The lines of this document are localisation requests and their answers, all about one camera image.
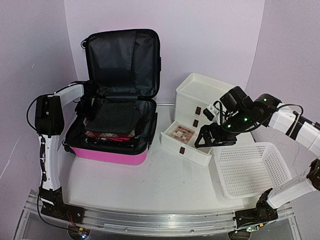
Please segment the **grey dotted garment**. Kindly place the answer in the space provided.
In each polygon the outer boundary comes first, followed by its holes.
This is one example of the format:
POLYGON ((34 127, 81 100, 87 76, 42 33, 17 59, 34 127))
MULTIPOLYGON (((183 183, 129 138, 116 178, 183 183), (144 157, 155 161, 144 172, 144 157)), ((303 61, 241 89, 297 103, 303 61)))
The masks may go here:
POLYGON ((84 129, 95 133, 130 134, 141 117, 133 102, 103 103, 84 129))

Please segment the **plaid garment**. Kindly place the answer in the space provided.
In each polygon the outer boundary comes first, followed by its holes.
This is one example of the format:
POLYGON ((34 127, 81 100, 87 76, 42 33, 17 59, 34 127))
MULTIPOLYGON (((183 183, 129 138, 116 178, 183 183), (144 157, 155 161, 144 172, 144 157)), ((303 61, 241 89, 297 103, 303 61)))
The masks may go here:
POLYGON ((90 138, 134 138, 135 131, 132 130, 130 133, 123 134, 86 131, 85 135, 90 138))

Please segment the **brown eyeshadow palette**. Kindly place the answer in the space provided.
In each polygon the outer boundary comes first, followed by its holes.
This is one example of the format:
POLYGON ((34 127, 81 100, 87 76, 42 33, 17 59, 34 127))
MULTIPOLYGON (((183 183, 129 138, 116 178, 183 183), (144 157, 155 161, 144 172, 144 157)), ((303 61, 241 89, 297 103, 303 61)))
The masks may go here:
POLYGON ((186 141, 187 139, 192 138, 194 134, 195 132, 192 129, 179 124, 169 136, 175 139, 186 141))

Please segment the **white three-drawer storage cabinet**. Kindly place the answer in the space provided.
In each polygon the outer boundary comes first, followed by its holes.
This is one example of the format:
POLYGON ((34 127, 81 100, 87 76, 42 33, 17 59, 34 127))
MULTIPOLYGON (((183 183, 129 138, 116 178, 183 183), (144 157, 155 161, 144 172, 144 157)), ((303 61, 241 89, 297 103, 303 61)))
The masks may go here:
POLYGON ((203 114, 203 110, 219 100, 233 87, 229 83, 198 73, 191 73, 176 89, 174 121, 167 130, 160 133, 161 145, 181 157, 207 166, 212 158, 212 148, 195 148, 200 128, 203 125, 211 124, 211 121, 203 114), (193 137, 187 140, 170 137, 178 125, 193 130, 195 132, 193 137))

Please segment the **magenta garment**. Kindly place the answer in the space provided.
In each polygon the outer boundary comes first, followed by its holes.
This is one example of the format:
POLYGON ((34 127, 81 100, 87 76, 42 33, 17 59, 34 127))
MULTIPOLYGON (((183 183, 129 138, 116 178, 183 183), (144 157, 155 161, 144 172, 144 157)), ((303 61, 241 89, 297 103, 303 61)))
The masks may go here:
POLYGON ((104 140, 114 141, 114 142, 126 142, 130 141, 130 137, 105 137, 104 140))

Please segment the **pink cartoon child suitcase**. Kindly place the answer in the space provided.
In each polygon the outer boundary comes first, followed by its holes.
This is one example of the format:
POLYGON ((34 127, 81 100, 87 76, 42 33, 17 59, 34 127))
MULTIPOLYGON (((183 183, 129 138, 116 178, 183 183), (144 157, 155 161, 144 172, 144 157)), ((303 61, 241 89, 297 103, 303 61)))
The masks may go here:
POLYGON ((160 89, 160 39, 152 29, 124 29, 91 34, 83 42, 88 80, 99 87, 96 115, 104 103, 133 103, 141 119, 129 141, 87 137, 85 126, 95 117, 77 116, 63 142, 77 157, 109 163, 139 165, 152 144, 158 114, 154 100, 160 89))

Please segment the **white perforated plastic basket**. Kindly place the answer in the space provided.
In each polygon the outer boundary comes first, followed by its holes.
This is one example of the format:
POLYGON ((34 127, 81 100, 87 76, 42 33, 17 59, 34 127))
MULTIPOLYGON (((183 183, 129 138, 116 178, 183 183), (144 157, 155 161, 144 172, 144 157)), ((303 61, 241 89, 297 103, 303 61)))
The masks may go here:
POLYGON ((260 196, 292 179, 280 151, 271 142, 215 147, 212 155, 223 193, 230 199, 260 196))

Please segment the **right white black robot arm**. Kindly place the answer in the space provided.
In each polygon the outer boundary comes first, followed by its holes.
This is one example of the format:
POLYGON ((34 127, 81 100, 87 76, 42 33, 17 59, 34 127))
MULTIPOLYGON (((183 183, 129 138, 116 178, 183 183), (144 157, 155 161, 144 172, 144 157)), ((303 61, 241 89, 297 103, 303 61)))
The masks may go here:
POLYGON ((215 104, 207 106, 203 114, 212 122, 203 125, 194 143, 196 148, 232 146, 237 136, 260 126, 277 130, 315 155, 308 174, 303 173, 262 193, 254 208, 235 212, 238 229, 253 228, 276 220, 277 209, 287 202, 320 189, 320 124, 296 112, 292 103, 284 104, 270 94, 252 100, 235 87, 215 104))

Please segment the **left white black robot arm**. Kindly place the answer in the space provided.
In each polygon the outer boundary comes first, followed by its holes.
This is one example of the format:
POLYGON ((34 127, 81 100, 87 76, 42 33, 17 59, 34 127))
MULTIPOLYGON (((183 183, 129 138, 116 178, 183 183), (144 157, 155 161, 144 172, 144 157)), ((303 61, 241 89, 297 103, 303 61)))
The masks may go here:
POLYGON ((84 209, 65 204, 58 171, 58 150, 60 136, 65 128, 63 108, 69 103, 89 97, 91 82, 75 81, 53 93, 37 97, 34 127, 39 136, 39 158, 41 182, 39 199, 42 201, 41 213, 45 216, 71 220, 80 223, 84 209))

